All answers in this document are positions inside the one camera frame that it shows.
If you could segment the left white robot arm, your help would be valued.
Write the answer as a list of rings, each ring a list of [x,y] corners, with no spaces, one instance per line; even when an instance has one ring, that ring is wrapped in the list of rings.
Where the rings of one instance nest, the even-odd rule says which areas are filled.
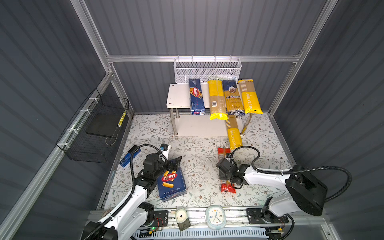
[[[98,222],[89,222],[82,240],[128,240],[143,225],[154,220],[154,206],[146,202],[165,171],[177,171],[182,157],[167,160],[163,154],[149,154],[144,168],[133,181],[131,192]]]

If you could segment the blue Ankara spaghetti bag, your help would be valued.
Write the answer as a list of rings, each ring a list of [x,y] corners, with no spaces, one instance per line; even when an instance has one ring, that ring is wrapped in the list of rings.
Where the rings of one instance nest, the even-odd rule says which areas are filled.
[[[228,115],[244,116],[245,110],[235,81],[223,81],[224,97]]]

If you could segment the blue Barilla spaghetti box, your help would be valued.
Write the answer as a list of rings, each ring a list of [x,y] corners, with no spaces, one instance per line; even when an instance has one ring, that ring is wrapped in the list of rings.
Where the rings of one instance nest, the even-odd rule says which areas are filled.
[[[205,115],[203,92],[200,79],[189,79],[191,114],[193,116]]]

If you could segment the yellow clear spaghetti bag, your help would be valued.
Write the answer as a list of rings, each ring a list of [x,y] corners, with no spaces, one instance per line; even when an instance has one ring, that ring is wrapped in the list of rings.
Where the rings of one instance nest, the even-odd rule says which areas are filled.
[[[210,100],[210,120],[228,120],[226,111],[226,100],[222,81],[210,80],[209,85],[209,100]]]

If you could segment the blue Barilla rigatoni box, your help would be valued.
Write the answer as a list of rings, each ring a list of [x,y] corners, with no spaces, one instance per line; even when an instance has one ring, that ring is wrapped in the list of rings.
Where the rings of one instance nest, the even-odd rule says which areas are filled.
[[[159,198],[169,201],[187,193],[187,186],[181,168],[177,171],[164,171],[157,179]]]

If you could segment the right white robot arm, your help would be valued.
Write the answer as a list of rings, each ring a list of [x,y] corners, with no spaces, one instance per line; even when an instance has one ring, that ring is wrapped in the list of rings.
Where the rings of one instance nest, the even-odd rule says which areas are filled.
[[[312,216],[323,213],[328,188],[309,172],[294,174],[293,170],[282,170],[273,174],[250,165],[237,167],[228,159],[220,160],[216,167],[232,184],[263,185],[285,191],[281,196],[267,198],[261,215],[268,222],[298,211]]]

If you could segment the red spaghetti bag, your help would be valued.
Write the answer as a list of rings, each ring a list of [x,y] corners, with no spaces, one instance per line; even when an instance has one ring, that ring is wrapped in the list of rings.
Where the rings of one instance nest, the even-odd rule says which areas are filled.
[[[229,148],[218,148],[218,161],[220,162],[222,159],[225,159],[228,154],[231,153]],[[224,193],[236,193],[235,188],[232,187],[231,182],[227,180],[225,175],[219,171],[219,179],[221,181],[221,192]]]

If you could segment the yellow Pastatime spaghetti bag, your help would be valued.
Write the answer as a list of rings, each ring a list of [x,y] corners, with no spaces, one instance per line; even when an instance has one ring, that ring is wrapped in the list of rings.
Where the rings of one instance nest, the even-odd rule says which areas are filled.
[[[238,81],[246,114],[263,114],[252,79]]]

